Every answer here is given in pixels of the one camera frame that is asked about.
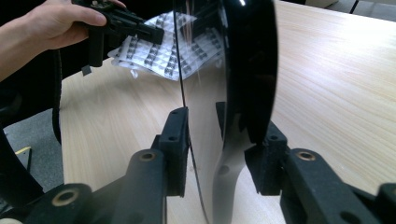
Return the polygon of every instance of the light wood tabletop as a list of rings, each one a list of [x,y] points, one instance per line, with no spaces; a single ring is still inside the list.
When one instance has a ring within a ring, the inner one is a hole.
[[[316,151],[345,182],[373,194],[380,184],[396,182],[396,23],[278,1],[276,19],[279,67],[272,121],[290,148]],[[200,102],[191,94],[219,85],[221,77],[207,75],[216,69],[221,68],[207,65],[185,80],[192,125],[217,122],[194,112]],[[206,97],[216,102],[224,95]],[[123,176],[131,156],[149,148],[168,113],[182,106],[178,82],[144,73],[133,78],[110,60],[85,77],[66,78],[64,182],[96,190]],[[221,142],[215,144],[221,148]],[[205,175],[219,153],[201,160],[206,154],[196,145],[198,169]],[[169,223],[205,223],[191,158],[187,172],[185,198],[168,199]],[[211,184],[201,179],[204,188]],[[236,186],[233,223],[284,223],[279,197],[258,195],[246,168]]]

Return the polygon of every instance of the wooden table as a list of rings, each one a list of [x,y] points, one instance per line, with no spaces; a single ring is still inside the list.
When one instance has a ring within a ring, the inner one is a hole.
[[[272,120],[289,146],[318,152],[345,182],[370,193],[396,182],[396,23],[285,2],[276,2],[276,18],[279,70]],[[186,80],[188,101],[199,104],[189,98],[194,88],[221,82],[205,82],[213,69]],[[133,79],[109,61],[93,74],[65,79],[65,183],[99,189],[124,175],[133,153],[149,148],[168,113],[181,106],[178,82],[149,74]],[[202,173],[216,158],[202,161],[195,150]],[[283,223],[278,200],[257,195],[245,168],[233,223]],[[186,197],[168,202],[169,223],[205,223],[191,161]]]

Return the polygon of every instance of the hand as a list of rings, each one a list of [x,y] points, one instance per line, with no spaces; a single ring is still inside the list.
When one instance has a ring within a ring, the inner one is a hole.
[[[117,0],[115,4],[125,7]],[[70,0],[47,0],[24,18],[29,22],[27,35],[43,49],[59,49],[76,44],[88,37],[88,31],[75,21],[103,26],[106,17],[86,7],[72,5]]]

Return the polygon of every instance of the gray carpet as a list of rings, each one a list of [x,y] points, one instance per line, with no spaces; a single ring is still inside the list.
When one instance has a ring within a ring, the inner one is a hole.
[[[348,13],[354,2],[340,0],[328,9]],[[360,2],[354,14],[396,21],[396,6]],[[62,184],[64,179],[62,150],[51,125],[51,110],[48,110],[5,129],[15,151],[32,147],[31,174],[43,186],[44,191]]]

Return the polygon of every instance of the curved black plastic sheet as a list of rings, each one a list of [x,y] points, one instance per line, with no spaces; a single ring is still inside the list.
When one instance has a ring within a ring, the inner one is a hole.
[[[185,15],[192,17],[186,21]],[[263,144],[273,110],[274,4],[270,0],[176,0],[174,16],[203,205],[210,223],[230,223],[235,184],[245,166],[244,151]]]

